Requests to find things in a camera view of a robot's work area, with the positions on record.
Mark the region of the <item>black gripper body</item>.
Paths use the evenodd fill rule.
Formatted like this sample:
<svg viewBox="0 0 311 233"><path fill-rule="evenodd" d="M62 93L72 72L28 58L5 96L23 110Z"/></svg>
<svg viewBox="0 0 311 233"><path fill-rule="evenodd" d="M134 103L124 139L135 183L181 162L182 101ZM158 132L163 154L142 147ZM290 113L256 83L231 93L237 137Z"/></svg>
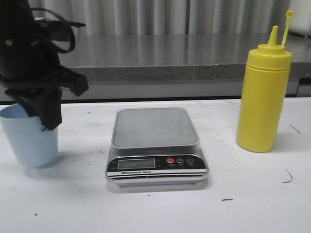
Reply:
<svg viewBox="0 0 311 233"><path fill-rule="evenodd" d="M5 95L11 100L18 102L23 98L38 98L53 90L68 89L76 96L80 96L88 89L86 76L77 73L67 67L58 65L43 74L36 74L28 78L23 74L14 79L17 66L0 66L0 84L5 87Z"/></svg>

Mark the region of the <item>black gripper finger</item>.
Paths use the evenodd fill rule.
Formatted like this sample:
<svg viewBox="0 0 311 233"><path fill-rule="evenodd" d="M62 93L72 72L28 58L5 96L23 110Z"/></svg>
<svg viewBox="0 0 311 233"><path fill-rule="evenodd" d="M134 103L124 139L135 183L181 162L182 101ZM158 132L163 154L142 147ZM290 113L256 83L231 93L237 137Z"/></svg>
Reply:
<svg viewBox="0 0 311 233"><path fill-rule="evenodd" d="M62 122L61 97L60 89L45 89L36 100L36 112L48 130L54 130Z"/></svg>
<svg viewBox="0 0 311 233"><path fill-rule="evenodd" d="M22 108L25 110L29 117L41 117L41 110L39 104L34 99L29 97L17 96L14 97L14 101L22 106Z"/></svg>

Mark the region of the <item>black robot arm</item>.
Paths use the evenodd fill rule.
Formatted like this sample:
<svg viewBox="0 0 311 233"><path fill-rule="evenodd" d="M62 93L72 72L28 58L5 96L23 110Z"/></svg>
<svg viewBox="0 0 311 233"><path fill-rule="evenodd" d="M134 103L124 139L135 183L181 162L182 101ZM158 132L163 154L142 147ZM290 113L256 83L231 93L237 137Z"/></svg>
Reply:
<svg viewBox="0 0 311 233"><path fill-rule="evenodd" d="M0 83L5 94L45 129L62 122L63 88L76 96L88 90L86 76L61 65L59 54L75 48L73 27L53 12L54 20L35 19L26 0L0 3Z"/></svg>

